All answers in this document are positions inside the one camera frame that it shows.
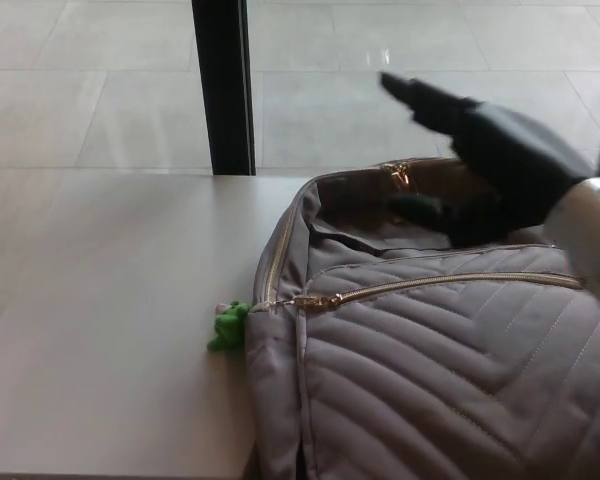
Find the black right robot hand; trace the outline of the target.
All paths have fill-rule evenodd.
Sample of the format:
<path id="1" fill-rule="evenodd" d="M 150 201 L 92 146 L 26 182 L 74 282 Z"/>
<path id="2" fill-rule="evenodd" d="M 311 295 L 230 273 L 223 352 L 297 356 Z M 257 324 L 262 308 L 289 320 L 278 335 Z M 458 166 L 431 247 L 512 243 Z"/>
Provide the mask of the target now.
<path id="1" fill-rule="evenodd" d="M 383 72 L 379 82 L 411 110 L 413 121 L 449 136 L 457 157 L 495 191 L 458 204 L 413 193 L 389 198 L 395 215 L 446 235 L 455 248 L 542 224 L 569 190 L 594 175 L 579 152 L 529 116 L 416 78 Z"/>

